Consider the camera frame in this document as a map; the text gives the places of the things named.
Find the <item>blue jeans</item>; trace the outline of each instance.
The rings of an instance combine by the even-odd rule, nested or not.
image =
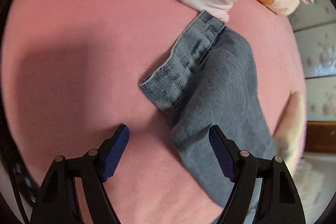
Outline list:
[[[209,143],[212,125],[255,157],[274,156],[258,101],[252,49],[208,12],[200,13],[169,58],[139,86],[167,114],[173,125],[170,139],[185,168],[218,205],[225,206],[233,183],[224,177]],[[250,208],[256,207],[260,185],[258,180]]]

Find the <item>pink bedsheet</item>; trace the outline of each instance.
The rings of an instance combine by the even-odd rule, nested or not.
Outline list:
[[[14,0],[2,48],[3,96],[38,183],[56,155],[81,156],[125,123],[130,141],[105,183],[120,221],[207,224],[217,217],[222,208],[182,167],[164,114],[137,86],[197,14],[176,0]],[[255,0],[235,3],[230,18],[228,26],[253,48],[259,100],[274,132],[289,94],[305,91],[292,29]]]

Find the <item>black clamp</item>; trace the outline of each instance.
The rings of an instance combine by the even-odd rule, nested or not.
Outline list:
[[[120,224],[103,183],[113,176],[129,139],[120,125],[113,137],[83,157],[57,156],[41,185],[31,214],[31,224],[83,224],[74,178],[82,178],[85,198],[94,224]],[[243,224],[256,178],[263,178],[253,224],[305,224],[305,216],[293,179],[283,162],[255,158],[239,150],[218,126],[209,130],[209,141],[224,176],[235,183],[217,224]]]

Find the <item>blue rubber pad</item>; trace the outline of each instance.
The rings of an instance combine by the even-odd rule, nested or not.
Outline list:
[[[235,162],[213,127],[210,127],[209,129],[209,141],[223,175],[229,178],[231,182],[236,182],[237,175],[235,173]]]
[[[102,182],[107,181],[108,178],[114,175],[120,158],[124,153],[128,140],[129,130],[127,126],[125,126],[119,137],[115,141],[114,145],[112,146],[111,150],[107,154],[107,157],[105,158],[105,169],[104,172],[100,175]]]

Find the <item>denim stitching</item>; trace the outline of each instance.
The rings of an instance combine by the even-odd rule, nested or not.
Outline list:
[[[187,29],[183,32],[183,34],[177,39],[177,43],[176,45],[174,45],[174,49],[173,51],[170,53],[168,59],[165,61],[167,62],[166,64],[162,64],[160,66],[160,68],[158,68],[154,73],[148,78],[146,79],[143,83],[140,83],[139,84],[139,87],[140,88],[144,88],[146,87],[147,85],[149,85],[153,80],[155,80],[155,78],[158,76],[158,74],[163,70],[165,69],[169,64],[170,62],[173,60],[173,54],[175,52],[175,50],[177,49],[177,46],[179,45],[179,43],[181,42],[182,38],[185,36],[185,34],[187,33],[187,31],[189,31],[189,29],[192,27],[192,25],[201,18],[201,16],[205,13],[205,10],[198,15],[198,17],[196,17],[190,24],[189,26],[187,27]]]
[[[223,26],[220,28],[220,30],[215,34],[215,36],[214,36],[214,38],[211,40],[209,46],[206,48],[206,50],[205,50],[204,53],[202,54],[201,58],[199,59],[197,65],[196,65],[196,69],[194,70],[194,72],[192,73],[192,75],[191,75],[191,77],[190,77],[191,79],[193,78],[194,74],[196,73],[197,68],[198,68],[200,62],[201,62],[201,60],[203,59],[203,56],[204,56],[206,53],[208,53],[209,48],[212,46],[213,42],[215,41],[215,39],[217,38],[217,36],[219,35],[219,33],[224,29],[224,27],[225,27],[225,24],[223,24]],[[164,111],[164,113],[169,113],[169,112],[171,112],[171,111],[173,111],[173,110],[175,109],[175,107],[176,107],[176,106],[179,104],[179,102],[182,100],[183,95],[185,94],[186,90],[187,90],[187,89],[185,89],[185,90],[182,92],[182,94],[180,95],[178,101],[177,101],[177,102],[176,102],[176,103],[175,103],[169,110]]]

